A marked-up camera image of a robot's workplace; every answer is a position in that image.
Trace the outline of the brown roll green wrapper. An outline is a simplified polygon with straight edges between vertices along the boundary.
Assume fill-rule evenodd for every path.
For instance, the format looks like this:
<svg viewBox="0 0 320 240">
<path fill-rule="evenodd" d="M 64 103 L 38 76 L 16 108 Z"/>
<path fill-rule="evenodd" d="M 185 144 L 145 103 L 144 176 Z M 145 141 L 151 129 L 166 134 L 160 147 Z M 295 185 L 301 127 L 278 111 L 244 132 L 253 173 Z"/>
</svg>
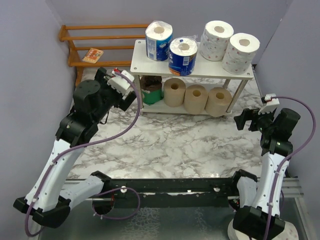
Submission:
<svg viewBox="0 0 320 240">
<path fill-rule="evenodd" d="M 142 101 L 153 105 L 162 99 L 162 77 L 143 75 L 140 79 Z"/>
</svg>

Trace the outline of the tan paper roll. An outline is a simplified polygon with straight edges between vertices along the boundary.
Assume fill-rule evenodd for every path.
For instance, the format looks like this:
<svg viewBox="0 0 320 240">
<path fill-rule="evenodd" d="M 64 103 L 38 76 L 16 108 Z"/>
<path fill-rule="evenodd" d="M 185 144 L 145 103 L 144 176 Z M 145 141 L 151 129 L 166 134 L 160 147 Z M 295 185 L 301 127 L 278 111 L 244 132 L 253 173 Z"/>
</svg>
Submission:
<svg viewBox="0 0 320 240">
<path fill-rule="evenodd" d="M 183 105 L 188 114 L 199 115 L 205 110 L 207 100 L 207 90 L 201 85 L 194 84 L 186 88 Z"/>
<path fill-rule="evenodd" d="M 214 87 L 208 92 L 205 111 L 212 117 L 221 117 L 232 101 L 231 93 L 223 87 Z"/>
<path fill-rule="evenodd" d="M 172 108 L 179 107 L 184 103 L 186 84 L 179 78 L 170 78 L 164 82 L 164 103 Z"/>
</svg>

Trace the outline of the tan paper roll front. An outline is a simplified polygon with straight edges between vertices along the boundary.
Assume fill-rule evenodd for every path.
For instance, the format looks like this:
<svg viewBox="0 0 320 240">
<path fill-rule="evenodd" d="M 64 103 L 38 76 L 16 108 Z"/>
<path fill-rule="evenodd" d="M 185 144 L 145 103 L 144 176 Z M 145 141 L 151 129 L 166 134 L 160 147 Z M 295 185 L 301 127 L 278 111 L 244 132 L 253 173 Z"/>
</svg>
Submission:
<svg viewBox="0 0 320 240">
<path fill-rule="evenodd" d="M 205 110 L 207 100 L 207 90 L 201 85 L 194 84 L 186 88 L 183 105 L 188 114 L 199 115 Z"/>
</svg>

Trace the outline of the white dotted roll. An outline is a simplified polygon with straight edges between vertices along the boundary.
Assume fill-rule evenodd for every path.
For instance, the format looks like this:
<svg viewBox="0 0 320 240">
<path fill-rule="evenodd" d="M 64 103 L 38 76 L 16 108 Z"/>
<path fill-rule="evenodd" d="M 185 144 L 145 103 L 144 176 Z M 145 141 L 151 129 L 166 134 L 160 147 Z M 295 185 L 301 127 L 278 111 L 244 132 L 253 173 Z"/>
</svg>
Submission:
<svg viewBox="0 0 320 240">
<path fill-rule="evenodd" d="M 230 39 L 222 59 L 222 68 L 230 74 L 244 74 L 250 67 L 260 41 L 248 33 L 236 33 Z"/>
<path fill-rule="evenodd" d="M 234 29 L 229 23 L 221 20 L 209 21 L 205 24 L 198 51 L 209 61 L 220 61 L 233 35 Z"/>
</svg>

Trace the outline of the blue roll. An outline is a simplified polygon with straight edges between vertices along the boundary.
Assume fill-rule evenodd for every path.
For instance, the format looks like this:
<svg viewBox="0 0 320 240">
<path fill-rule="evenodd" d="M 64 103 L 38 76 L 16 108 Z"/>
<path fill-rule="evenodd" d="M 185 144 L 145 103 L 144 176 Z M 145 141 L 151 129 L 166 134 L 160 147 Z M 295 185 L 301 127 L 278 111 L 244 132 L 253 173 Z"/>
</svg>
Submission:
<svg viewBox="0 0 320 240">
<path fill-rule="evenodd" d="M 154 61 L 165 61 L 173 39 L 173 27 L 160 20 L 153 21 L 145 30 L 146 55 Z"/>
<path fill-rule="evenodd" d="M 168 67 L 172 74 L 188 76 L 195 68 L 197 41 L 191 37 L 178 37 L 169 46 Z"/>
</svg>

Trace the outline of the blue roll front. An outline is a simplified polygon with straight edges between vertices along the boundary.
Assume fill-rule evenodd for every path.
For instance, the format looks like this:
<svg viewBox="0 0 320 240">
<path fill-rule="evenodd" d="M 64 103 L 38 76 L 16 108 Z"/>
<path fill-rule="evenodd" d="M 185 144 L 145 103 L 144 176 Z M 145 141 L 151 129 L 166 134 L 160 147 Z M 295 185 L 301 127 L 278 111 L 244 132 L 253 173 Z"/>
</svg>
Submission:
<svg viewBox="0 0 320 240">
<path fill-rule="evenodd" d="M 195 68 L 197 41 L 191 37 L 178 37 L 169 46 L 168 67 L 172 74 L 188 76 Z"/>
</svg>

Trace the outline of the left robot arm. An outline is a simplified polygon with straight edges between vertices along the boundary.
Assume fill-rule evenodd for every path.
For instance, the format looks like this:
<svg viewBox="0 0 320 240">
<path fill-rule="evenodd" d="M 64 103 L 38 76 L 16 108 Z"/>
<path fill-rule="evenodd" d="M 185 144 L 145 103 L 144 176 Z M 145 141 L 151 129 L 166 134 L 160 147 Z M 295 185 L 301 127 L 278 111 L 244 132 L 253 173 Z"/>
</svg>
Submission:
<svg viewBox="0 0 320 240">
<path fill-rule="evenodd" d="M 106 197 L 111 179 L 96 171 L 81 183 L 64 190 L 71 168 L 92 137 L 98 132 L 102 119 L 111 108 L 126 111 L 135 101 L 138 90 L 134 76 L 115 68 L 107 72 L 100 67 L 93 80 L 82 81 L 74 90 L 73 106 L 63 118 L 55 134 L 50 157 L 30 192 L 17 198 L 13 207 L 42 227 L 57 228 L 71 210 L 89 197 Z"/>
</svg>

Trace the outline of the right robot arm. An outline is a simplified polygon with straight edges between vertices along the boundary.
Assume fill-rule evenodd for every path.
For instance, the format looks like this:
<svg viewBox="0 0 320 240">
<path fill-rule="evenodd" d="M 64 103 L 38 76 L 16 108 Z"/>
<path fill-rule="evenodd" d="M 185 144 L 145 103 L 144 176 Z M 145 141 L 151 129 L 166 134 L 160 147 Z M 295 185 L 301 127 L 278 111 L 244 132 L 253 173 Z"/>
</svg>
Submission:
<svg viewBox="0 0 320 240">
<path fill-rule="evenodd" d="M 285 229 L 280 219 L 282 181 L 289 165 L 285 158 L 293 152 L 289 138 L 301 116 L 289 108 L 278 115 L 259 111 L 246 108 L 234 117 L 238 130 L 250 121 L 249 131 L 261 132 L 262 169 L 260 177 L 242 169 L 234 173 L 229 189 L 239 200 L 232 227 L 253 240 L 272 240 Z"/>
</svg>

